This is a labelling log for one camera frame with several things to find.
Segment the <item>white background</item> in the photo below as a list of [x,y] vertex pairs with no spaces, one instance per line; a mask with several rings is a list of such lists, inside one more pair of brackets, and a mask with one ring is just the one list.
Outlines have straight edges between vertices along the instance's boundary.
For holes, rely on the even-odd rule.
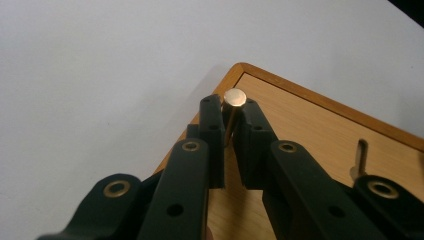
[[424,31],[385,0],[0,0],[0,239],[148,177],[240,61],[424,137]]

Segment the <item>wooden surface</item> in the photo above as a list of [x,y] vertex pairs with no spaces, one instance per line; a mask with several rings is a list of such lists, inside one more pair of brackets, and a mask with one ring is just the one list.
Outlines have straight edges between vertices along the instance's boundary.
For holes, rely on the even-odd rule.
[[[334,179],[352,185],[358,141],[365,140],[366,172],[394,180],[424,201],[423,139],[249,64],[234,65],[214,93],[222,96],[232,87],[259,103],[279,139],[302,144]],[[209,191],[215,240],[275,239],[261,191],[241,186],[232,146],[225,157],[226,189]],[[166,158],[158,170],[165,165]]]

